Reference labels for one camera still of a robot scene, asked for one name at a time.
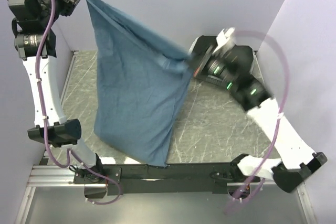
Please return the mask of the blue fabric pillowcase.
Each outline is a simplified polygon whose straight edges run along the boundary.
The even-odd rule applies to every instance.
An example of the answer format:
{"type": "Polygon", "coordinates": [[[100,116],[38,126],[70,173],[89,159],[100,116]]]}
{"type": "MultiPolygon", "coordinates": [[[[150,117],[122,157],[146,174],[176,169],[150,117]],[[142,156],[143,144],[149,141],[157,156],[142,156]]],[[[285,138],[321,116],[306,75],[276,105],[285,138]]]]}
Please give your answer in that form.
{"type": "Polygon", "coordinates": [[[166,165],[192,71],[190,56],[102,0],[86,0],[97,44],[94,132],[152,166],[166,165]]]}

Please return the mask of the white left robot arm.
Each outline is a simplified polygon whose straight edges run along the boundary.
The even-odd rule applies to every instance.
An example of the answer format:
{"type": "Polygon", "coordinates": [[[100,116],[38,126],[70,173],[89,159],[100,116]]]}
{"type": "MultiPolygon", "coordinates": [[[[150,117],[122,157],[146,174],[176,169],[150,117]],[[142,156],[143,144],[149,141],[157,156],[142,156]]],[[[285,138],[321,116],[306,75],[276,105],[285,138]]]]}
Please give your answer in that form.
{"type": "Polygon", "coordinates": [[[67,162],[55,161],[57,166],[69,167],[74,157],[78,176],[101,182],[105,176],[101,160],[84,143],[79,120],[65,116],[56,81],[56,35],[51,27],[59,16],[70,16],[80,0],[7,1],[14,14],[14,46],[28,74],[34,101],[34,127],[27,131],[28,137],[43,143],[48,153],[51,146],[64,149],[67,162]]]}

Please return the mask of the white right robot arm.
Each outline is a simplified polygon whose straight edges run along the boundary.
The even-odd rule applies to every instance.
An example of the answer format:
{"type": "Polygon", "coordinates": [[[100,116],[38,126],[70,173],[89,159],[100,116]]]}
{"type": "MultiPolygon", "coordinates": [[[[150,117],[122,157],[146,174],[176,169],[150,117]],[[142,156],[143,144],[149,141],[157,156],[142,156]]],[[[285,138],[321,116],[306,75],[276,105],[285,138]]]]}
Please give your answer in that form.
{"type": "Polygon", "coordinates": [[[201,35],[189,53],[194,77],[228,92],[270,141],[263,157],[243,153],[228,164],[228,169],[211,174],[215,180],[243,183],[232,192],[233,197],[250,195],[250,183],[265,180],[291,193],[327,162],[323,152],[314,151],[299,136],[283,114],[282,104],[265,87],[250,46],[238,46],[229,36],[220,40],[201,35]]]}

